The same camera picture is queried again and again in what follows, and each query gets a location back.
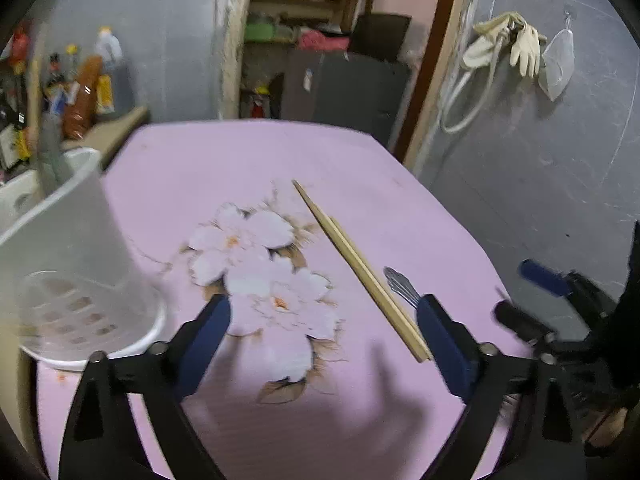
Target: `green container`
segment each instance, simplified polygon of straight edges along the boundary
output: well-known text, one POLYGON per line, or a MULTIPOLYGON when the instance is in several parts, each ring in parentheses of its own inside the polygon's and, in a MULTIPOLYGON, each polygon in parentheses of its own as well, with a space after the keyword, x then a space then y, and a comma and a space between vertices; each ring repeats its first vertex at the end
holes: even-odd
POLYGON ((273 23, 247 23, 244 28, 245 41, 270 41, 273 39, 273 23))

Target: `hook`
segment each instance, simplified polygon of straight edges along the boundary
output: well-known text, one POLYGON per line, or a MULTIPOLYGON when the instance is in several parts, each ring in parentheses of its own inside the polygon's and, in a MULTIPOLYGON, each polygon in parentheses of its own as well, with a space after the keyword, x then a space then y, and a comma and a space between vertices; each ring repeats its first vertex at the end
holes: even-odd
POLYGON ((570 5, 564 6, 564 28, 571 27, 571 20, 576 16, 575 9, 570 5))

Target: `glove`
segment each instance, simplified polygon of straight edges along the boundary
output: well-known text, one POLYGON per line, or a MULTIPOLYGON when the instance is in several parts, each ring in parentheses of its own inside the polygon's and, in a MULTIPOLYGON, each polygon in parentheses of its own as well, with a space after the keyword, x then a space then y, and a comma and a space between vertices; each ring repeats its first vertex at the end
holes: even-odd
POLYGON ((502 31, 509 31, 509 23, 515 22, 524 26, 527 22, 519 12, 503 12, 499 16, 487 22, 478 22, 474 25, 474 31, 478 34, 475 40, 462 56, 462 66, 466 70, 489 66, 494 52, 495 43, 502 31))
POLYGON ((509 64, 516 66, 520 60, 520 75, 533 77, 540 72, 540 40, 538 31, 527 23, 518 33, 516 42, 511 47, 509 64))
POLYGON ((478 25, 488 25, 483 30, 484 34, 480 34, 465 53, 462 55, 462 66, 466 70, 480 68, 481 66, 489 66, 491 56, 494 52, 495 43, 498 39, 500 31, 508 31, 509 17, 502 16, 501 20, 494 18, 491 22, 478 23, 478 25))

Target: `door frame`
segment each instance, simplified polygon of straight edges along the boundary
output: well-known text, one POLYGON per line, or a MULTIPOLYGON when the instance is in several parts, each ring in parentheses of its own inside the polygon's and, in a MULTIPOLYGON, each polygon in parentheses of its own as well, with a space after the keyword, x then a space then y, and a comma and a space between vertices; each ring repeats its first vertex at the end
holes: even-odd
POLYGON ((420 146, 426 140, 429 126, 437 114, 440 88, 449 63, 455 56, 469 2, 470 0, 438 0, 436 4, 414 90, 392 152, 409 170, 414 169, 420 146))
MULTIPOLYGON (((229 0, 226 3, 222 76, 220 78, 220 85, 222 87, 220 119, 230 120, 238 117, 242 53, 244 51, 244 27, 246 25, 250 1, 251 0, 229 0)), ((340 20, 340 25, 343 30, 351 30, 353 15, 357 5, 358 0, 346 0, 343 16, 340 20)))

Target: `white glove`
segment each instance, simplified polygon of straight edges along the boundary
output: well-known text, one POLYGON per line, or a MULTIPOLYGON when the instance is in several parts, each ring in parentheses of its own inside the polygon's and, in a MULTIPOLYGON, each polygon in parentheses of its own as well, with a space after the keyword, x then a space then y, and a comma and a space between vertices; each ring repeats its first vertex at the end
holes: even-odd
POLYGON ((538 31, 527 23, 518 33, 516 42, 511 47, 509 64, 516 66, 520 59, 520 75, 533 77, 540 72, 540 40, 538 31))
POLYGON ((483 27, 482 34, 465 51, 462 56, 462 67, 466 70, 489 66, 494 53, 495 43, 501 31, 509 32, 509 16, 507 14, 494 18, 490 22, 479 23, 483 27))

